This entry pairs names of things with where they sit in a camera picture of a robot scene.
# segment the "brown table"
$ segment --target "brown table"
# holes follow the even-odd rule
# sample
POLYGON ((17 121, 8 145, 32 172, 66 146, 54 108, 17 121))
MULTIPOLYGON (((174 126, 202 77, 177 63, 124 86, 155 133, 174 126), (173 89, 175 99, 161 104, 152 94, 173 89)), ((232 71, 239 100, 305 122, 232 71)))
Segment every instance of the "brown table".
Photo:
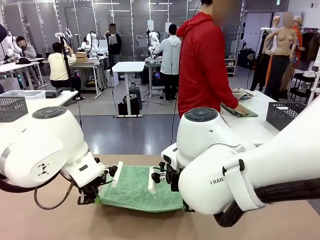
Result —
MULTIPOLYGON (((105 164, 155 166, 150 155, 101 155, 105 164)), ((39 190, 45 206, 59 202, 69 183, 58 177, 39 190)), ((231 228, 213 216, 181 211, 145 213, 106 205, 77 205, 74 188, 60 207, 42 210, 33 192, 0 192, 0 236, 3 240, 315 240, 320 216, 307 201, 281 202, 247 212, 231 228)))

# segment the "person in white hoodie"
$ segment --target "person in white hoodie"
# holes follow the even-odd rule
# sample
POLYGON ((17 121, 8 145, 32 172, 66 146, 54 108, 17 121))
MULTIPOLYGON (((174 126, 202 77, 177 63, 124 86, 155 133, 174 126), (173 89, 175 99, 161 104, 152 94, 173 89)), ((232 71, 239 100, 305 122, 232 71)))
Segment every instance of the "person in white hoodie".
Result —
POLYGON ((177 85, 179 81, 179 58, 181 40, 176 36, 177 26, 169 26, 169 38, 164 39, 154 50, 155 54, 163 51, 162 64, 160 72, 163 73, 165 84, 165 101, 174 102, 177 100, 177 85))

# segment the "towel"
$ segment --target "towel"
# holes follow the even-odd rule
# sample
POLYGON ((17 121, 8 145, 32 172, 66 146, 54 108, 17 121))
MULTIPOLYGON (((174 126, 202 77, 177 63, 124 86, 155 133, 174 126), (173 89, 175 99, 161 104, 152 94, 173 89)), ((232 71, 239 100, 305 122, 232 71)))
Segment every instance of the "towel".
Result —
POLYGON ((247 112, 249 113, 248 115, 242 115, 240 113, 235 112, 235 110, 233 110, 230 107, 227 107, 226 105, 224 105, 223 103, 221 103, 221 107, 223 107, 225 110, 227 110, 229 113, 231 113, 233 116, 236 116, 237 118, 251 118, 251 117, 259 117, 258 114, 256 114, 255 112, 251 111, 250 109, 244 107, 244 109, 247 110, 247 112))
POLYGON ((232 89, 233 96, 238 100, 247 100, 254 97, 251 93, 247 92, 244 88, 237 87, 235 89, 232 89))
POLYGON ((183 208, 179 192, 172 192, 166 181, 156 185, 156 193, 148 190, 150 166, 123 166, 116 188, 105 185, 97 204, 149 213, 176 211, 183 208))

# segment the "person in gray jacket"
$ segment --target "person in gray jacket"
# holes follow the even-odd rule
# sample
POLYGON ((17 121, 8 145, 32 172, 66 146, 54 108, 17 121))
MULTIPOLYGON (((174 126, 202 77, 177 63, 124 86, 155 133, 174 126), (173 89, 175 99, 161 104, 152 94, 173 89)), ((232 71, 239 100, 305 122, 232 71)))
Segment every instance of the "person in gray jacket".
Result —
POLYGON ((165 101, 174 102, 177 100, 177 85, 179 81, 179 58, 181 40, 176 36, 177 26, 169 26, 169 38, 164 39, 154 50, 155 54, 163 51, 160 72, 163 73, 165 101))
POLYGON ((16 38, 18 46, 22 49, 22 57, 31 59, 37 56, 34 47, 26 42, 26 39, 23 36, 18 36, 16 38))

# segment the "man in red jacket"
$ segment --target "man in red jacket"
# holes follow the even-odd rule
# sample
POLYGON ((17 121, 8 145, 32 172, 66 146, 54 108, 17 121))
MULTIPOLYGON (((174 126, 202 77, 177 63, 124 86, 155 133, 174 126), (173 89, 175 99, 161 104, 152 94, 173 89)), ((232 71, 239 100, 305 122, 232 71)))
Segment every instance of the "man in red jacket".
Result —
POLYGON ((177 31, 183 38, 178 97, 180 118, 190 109, 199 107, 220 112, 221 103, 237 113, 248 114, 229 87, 225 40, 218 26, 230 11, 229 2, 201 0, 200 13, 184 22, 177 31))

